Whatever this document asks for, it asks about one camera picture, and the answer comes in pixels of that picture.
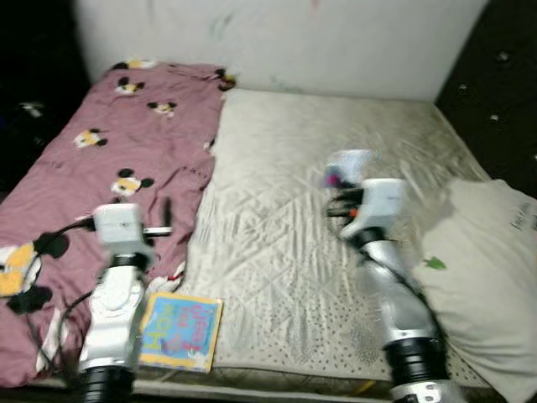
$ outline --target white wall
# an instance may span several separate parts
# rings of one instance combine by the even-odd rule
[[[432,100],[487,0],[78,0],[93,79],[132,56],[248,88]]]

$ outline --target pillow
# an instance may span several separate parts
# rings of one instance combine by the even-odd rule
[[[537,201],[453,181],[414,273],[452,347],[509,402],[537,391]]]

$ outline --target wrinkled blanket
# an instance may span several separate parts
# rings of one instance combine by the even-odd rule
[[[170,197],[175,231],[156,240],[159,261],[148,279],[152,289],[179,284],[213,170],[207,145],[218,128],[221,84],[212,65],[116,65],[1,205],[0,386],[47,372],[24,311],[54,356],[61,313],[107,263],[94,233],[74,229],[52,242],[46,233],[118,197],[138,203],[144,223],[158,226]],[[28,303],[21,305],[21,293]],[[89,320],[87,305],[75,309],[63,331],[66,352],[80,349]]]

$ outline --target quilted mattress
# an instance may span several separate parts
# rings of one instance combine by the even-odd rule
[[[370,287],[321,213],[328,157],[355,148],[377,150],[379,174],[414,189],[411,219],[394,233],[409,257],[450,178],[488,179],[430,103],[229,92],[179,290],[224,300],[214,368],[144,368],[143,379],[159,381],[144,385],[388,396]],[[472,393],[489,393],[453,353],[449,368]]]

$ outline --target book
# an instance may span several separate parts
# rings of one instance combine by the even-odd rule
[[[142,320],[140,363],[209,372],[221,316],[222,300],[153,294]]]

